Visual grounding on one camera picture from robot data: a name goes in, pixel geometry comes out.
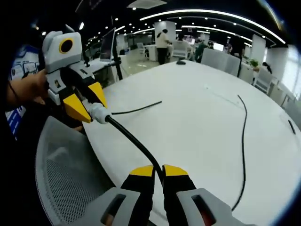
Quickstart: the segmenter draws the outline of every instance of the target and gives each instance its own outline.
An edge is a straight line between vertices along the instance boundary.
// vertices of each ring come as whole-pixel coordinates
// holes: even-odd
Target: yellow circle
[[[66,41],[68,41],[68,40],[71,41],[72,45],[71,45],[71,47],[70,47],[67,51],[63,51],[63,50],[62,50],[62,45],[63,45]],[[73,46],[73,38],[65,38],[65,39],[63,39],[63,40],[61,41],[61,43],[60,43],[59,51],[60,51],[60,53],[62,53],[62,54],[68,53],[69,50],[72,49],[72,46]]]

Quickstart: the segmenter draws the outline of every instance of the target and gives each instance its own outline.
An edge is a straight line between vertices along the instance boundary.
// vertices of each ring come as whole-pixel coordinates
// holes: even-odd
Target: window
[[[267,56],[268,56],[268,48],[265,48],[265,50],[264,50],[264,56],[263,56],[263,62],[267,61]]]
[[[295,46],[289,46],[282,83],[298,99],[301,95],[301,56]]]

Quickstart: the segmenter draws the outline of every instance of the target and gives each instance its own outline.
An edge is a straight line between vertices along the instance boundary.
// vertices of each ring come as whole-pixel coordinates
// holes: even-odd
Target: white pillar
[[[254,34],[250,59],[257,60],[258,63],[261,65],[263,63],[264,51],[265,39]]]
[[[117,42],[116,49],[117,49],[118,54],[122,49],[128,48],[128,43],[126,42],[126,37],[123,34],[120,34],[116,37],[116,42]]]
[[[156,22],[154,24],[155,28],[155,40],[157,42],[157,35],[162,32],[164,29],[167,29],[167,36],[170,41],[175,40],[175,24],[174,22],[171,21],[161,21],[161,22]]]
[[[210,35],[209,34],[205,34],[205,33],[201,33],[200,36],[201,40],[204,40],[204,43],[207,45],[210,39]]]

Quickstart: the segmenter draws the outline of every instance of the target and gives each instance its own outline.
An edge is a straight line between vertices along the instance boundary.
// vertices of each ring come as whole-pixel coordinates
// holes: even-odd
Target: white table
[[[233,206],[243,181],[241,136],[245,111],[246,188],[233,216],[246,224],[270,225],[286,207],[301,179],[301,132],[268,96],[214,68],[185,61],[161,65],[104,89],[112,112],[152,108],[114,118],[137,137],[160,165],[189,173]],[[84,123],[97,158],[116,186],[148,159],[110,124]],[[150,221],[167,226],[162,187],[156,177]]]

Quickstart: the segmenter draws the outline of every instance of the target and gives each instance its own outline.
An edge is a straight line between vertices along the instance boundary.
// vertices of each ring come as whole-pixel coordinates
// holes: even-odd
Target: floor
[[[124,67],[123,69],[126,71],[128,76],[159,66],[158,62],[149,61],[143,58],[143,56],[139,54],[138,49],[131,50],[126,56],[128,66]]]

